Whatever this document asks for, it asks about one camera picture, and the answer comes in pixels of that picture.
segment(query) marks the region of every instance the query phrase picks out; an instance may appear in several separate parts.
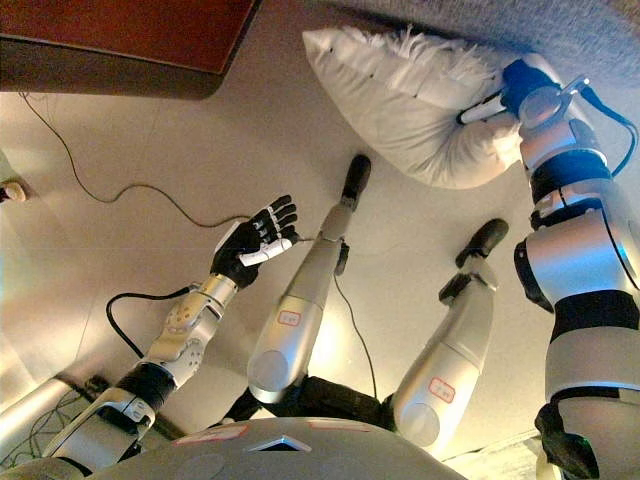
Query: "white pillow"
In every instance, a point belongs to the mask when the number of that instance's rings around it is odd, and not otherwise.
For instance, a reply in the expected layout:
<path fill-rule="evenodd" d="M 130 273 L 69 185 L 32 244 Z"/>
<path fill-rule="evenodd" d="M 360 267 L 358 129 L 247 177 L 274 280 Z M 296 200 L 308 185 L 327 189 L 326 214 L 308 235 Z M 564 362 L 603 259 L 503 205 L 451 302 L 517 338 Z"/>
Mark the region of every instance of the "white pillow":
<path fill-rule="evenodd" d="M 303 33 L 307 58 L 353 129 L 390 163 L 428 185 L 471 188 L 520 159 L 518 122 L 455 118 L 500 87 L 495 51 L 424 34 L 354 28 Z"/>

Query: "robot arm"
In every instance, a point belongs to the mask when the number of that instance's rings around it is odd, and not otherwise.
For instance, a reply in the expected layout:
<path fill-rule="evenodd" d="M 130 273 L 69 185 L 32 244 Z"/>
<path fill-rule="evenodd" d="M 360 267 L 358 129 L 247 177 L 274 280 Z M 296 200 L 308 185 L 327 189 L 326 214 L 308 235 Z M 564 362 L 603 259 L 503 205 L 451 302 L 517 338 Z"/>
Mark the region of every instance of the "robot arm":
<path fill-rule="evenodd" d="M 287 195 L 234 225 L 216 247 L 209 278 L 175 305 L 147 355 L 51 441 L 44 457 L 53 458 L 42 459 L 42 467 L 32 462 L 18 478 L 50 473 L 60 464 L 55 459 L 66 462 L 61 471 L 72 472 L 61 478 L 74 478 L 78 471 L 95 472 L 138 453 L 137 442 L 156 412 L 198 370 L 234 295 L 255 280 L 262 262 L 298 240 L 295 209 Z"/>
<path fill-rule="evenodd" d="M 527 297 L 555 314 L 548 403 L 536 427 L 566 478 L 636 478 L 640 229 L 613 177 L 637 130 L 602 104 L 586 78 L 563 89 L 539 57 L 513 63 L 503 76 L 501 104 L 522 122 L 535 204 L 534 232 L 516 247 L 516 269 Z M 632 148 L 613 173 L 572 103 L 578 92 L 632 132 Z"/>

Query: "black joint cover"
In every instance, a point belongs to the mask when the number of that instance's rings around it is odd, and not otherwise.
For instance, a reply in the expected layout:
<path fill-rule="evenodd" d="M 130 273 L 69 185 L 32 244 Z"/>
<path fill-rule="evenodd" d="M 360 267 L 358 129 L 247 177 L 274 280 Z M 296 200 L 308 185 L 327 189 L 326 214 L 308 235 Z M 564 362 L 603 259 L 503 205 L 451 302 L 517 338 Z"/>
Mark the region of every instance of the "black joint cover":
<path fill-rule="evenodd" d="M 457 273 L 444 287 L 442 287 L 438 293 L 438 300 L 445 305 L 450 305 L 453 299 L 456 298 L 462 290 L 464 290 L 464 287 L 466 287 L 470 281 L 470 275 Z"/>
<path fill-rule="evenodd" d="M 527 298 L 536 305 L 545 309 L 547 312 L 553 313 L 553 306 L 542 293 L 540 285 L 538 285 L 538 281 L 533 275 L 533 270 L 531 270 L 529 256 L 527 255 L 526 240 L 523 240 L 516 245 L 516 248 L 513 251 L 513 262 L 516 265 L 516 273 L 518 274 L 518 278 L 520 279 L 520 283 L 524 288 L 524 293 Z"/>
<path fill-rule="evenodd" d="M 569 150 L 540 165 L 531 175 L 533 203 L 566 185 L 592 178 L 611 179 L 611 172 L 593 152 Z"/>
<path fill-rule="evenodd" d="M 539 212 L 533 212 L 531 215 L 531 228 L 538 230 L 541 226 L 550 227 L 551 225 L 571 220 L 572 218 L 583 215 L 590 208 L 601 210 L 602 202 L 596 198 L 589 198 L 582 202 L 563 207 L 544 218 L 540 218 Z"/>
<path fill-rule="evenodd" d="M 347 266 L 347 260 L 349 259 L 349 250 L 351 247 L 347 245 L 345 242 L 342 242 L 340 245 L 340 256 L 338 257 L 338 264 L 336 265 L 336 269 L 334 273 L 339 277 L 344 273 L 344 269 Z"/>
<path fill-rule="evenodd" d="M 171 374 L 153 363 L 139 363 L 127 373 L 116 387 L 131 392 L 144 400 L 155 412 L 158 412 L 175 384 Z"/>
<path fill-rule="evenodd" d="M 592 327 L 621 327 L 638 330 L 640 312 L 633 297 L 620 290 L 581 293 L 555 305 L 553 342 L 560 335 Z"/>

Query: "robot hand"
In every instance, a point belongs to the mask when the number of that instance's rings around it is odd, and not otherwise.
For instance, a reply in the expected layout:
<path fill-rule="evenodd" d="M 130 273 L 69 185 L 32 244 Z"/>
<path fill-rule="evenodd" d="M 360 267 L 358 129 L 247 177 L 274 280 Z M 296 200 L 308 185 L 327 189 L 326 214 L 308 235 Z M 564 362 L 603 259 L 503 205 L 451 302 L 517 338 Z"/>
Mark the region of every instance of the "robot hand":
<path fill-rule="evenodd" d="M 284 195 L 244 223 L 236 222 L 216 246 L 211 273 L 230 278 L 238 288 L 251 285 L 260 264 L 291 248 L 299 236 L 290 195 Z"/>

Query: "wooden furniture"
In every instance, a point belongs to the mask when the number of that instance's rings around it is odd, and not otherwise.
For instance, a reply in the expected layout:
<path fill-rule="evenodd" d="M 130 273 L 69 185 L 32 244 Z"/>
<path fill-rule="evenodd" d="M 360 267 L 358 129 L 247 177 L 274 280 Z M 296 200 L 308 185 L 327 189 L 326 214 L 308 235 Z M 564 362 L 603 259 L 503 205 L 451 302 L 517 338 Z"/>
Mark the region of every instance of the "wooden furniture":
<path fill-rule="evenodd" d="M 0 0 L 0 90 L 204 98 L 256 0 Z"/>

